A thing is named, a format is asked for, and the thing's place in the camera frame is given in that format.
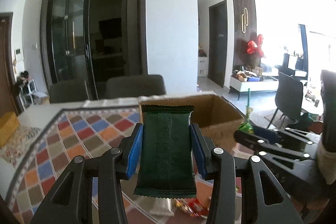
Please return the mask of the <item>person right hand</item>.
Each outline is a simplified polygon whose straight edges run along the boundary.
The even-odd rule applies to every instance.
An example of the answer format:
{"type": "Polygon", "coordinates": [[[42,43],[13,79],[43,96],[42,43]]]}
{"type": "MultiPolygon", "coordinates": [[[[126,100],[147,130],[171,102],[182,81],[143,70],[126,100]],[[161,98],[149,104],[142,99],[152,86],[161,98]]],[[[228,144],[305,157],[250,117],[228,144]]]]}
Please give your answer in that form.
{"type": "Polygon", "coordinates": [[[318,168],[326,183],[331,185],[336,179],[336,152],[329,152],[320,140],[317,146],[318,168]]]}

